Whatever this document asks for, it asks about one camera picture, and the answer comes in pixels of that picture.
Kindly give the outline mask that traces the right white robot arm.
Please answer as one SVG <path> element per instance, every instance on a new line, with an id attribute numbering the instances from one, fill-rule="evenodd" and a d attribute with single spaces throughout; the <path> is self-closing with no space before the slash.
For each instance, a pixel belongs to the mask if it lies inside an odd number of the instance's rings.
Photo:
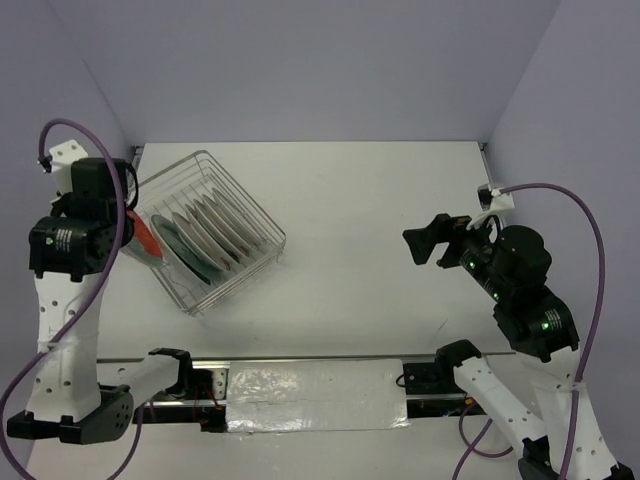
<path id="1" fill-rule="evenodd" d="M 524 479 L 631 479 L 609 450 L 586 387 L 577 381 L 581 350 L 568 306 L 545 284 L 551 255 L 533 229 L 513 225 L 498 234 L 468 216 L 439 214 L 403 232 L 413 261 L 425 264 L 438 244 L 437 264 L 461 267 L 494 301 L 499 330 L 526 369 L 538 413 L 532 413 L 491 373 L 470 341 L 436 352 L 435 380 L 470 395 L 507 437 Z"/>

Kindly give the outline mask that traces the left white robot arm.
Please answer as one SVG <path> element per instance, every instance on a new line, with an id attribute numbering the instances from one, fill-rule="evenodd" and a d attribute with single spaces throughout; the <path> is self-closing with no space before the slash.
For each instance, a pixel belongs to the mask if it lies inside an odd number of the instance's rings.
<path id="1" fill-rule="evenodd" d="M 47 165 L 59 196 L 29 233 L 40 314 L 37 371 L 25 409 L 6 422 L 7 434 L 76 445 L 111 442 L 155 395 L 190 395 L 196 374 L 189 352 L 156 348 L 115 382 L 99 382 L 101 302 L 114 255 L 133 237 L 126 198 L 135 171 L 121 159 Z"/>

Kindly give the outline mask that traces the red teal floral plate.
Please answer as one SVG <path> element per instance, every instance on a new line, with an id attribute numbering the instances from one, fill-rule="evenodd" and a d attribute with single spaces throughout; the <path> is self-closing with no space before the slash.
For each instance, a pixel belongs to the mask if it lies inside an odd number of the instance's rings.
<path id="1" fill-rule="evenodd" d="M 133 237 L 123 253 L 149 268 L 162 267 L 162 251 L 149 227 L 135 211 L 129 210 L 127 215 L 133 221 Z"/>

